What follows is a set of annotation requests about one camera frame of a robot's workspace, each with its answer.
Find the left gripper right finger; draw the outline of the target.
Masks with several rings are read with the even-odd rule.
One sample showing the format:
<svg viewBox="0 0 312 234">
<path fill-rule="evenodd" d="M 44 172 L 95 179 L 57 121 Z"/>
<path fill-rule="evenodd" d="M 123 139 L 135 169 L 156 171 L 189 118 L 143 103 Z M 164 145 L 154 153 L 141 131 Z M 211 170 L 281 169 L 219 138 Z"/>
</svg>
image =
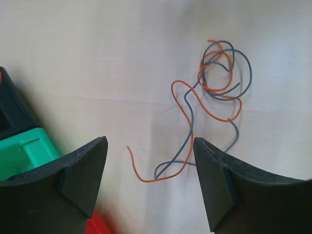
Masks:
<svg viewBox="0 0 312 234">
<path fill-rule="evenodd" d="M 264 171 L 201 137 L 194 140 L 194 155 L 212 233 L 311 233 L 310 180 Z"/>
</svg>

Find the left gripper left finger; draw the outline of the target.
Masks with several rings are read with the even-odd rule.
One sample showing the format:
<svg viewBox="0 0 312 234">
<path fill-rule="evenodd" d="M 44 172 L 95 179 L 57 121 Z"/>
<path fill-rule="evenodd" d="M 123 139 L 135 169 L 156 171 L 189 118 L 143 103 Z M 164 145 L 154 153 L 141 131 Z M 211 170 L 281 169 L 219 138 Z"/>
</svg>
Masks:
<svg viewBox="0 0 312 234">
<path fill-rule="evenodd" d="M 108 151 L 105 136 L 0 183 L 2 234 L 83 234 Z"/>
</svg>

